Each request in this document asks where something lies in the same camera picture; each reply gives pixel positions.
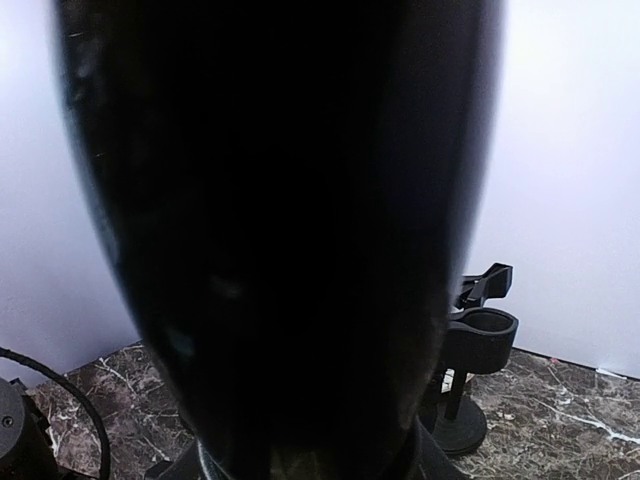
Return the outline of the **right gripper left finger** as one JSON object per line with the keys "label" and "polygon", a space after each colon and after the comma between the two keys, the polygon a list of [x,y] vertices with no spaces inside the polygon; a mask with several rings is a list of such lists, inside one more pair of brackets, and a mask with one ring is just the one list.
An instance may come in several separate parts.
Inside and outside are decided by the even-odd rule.
{"label": "right gripper left finger", "polygon": [[145,480],[205,480],[210,475],[205,472],[200,459],[200,443],[194,440],[174,461],[162,460],[144,473]]}

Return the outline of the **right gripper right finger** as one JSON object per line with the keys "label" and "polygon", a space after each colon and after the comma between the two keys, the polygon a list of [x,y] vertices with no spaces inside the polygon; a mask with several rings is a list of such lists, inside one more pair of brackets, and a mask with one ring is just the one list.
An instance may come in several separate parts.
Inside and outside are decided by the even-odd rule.
{"label": "right gripper right finger", "polygon": [[467,480],[468,476],[449,460],[419,419],[415,420],[414,426],[414,458],[409,479]]}

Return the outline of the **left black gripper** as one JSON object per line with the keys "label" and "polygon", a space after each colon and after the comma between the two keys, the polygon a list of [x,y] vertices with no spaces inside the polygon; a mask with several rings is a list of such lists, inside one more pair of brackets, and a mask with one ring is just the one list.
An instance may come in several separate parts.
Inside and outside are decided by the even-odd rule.
{"label": "left black gripper", "polygon": [[1,480],[57,479],[53,453],[23,395],[1,380]]}

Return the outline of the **black stand of purple microphone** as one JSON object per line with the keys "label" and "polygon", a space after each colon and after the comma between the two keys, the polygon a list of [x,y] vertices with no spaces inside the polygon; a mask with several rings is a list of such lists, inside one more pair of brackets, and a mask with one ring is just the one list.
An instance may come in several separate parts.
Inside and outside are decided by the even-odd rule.
{"label": "black stand of purple microphone", "polygon": [[461,457],[476,451],[488,427],[484,412],[464,394],[469,374],[488,375],[503,369],[519,327],[513,315],[494,308],[475,307],[450,316],[441,367],[451,370],[450,390],[436,388],[434,417],[428,430],[444,453]]}

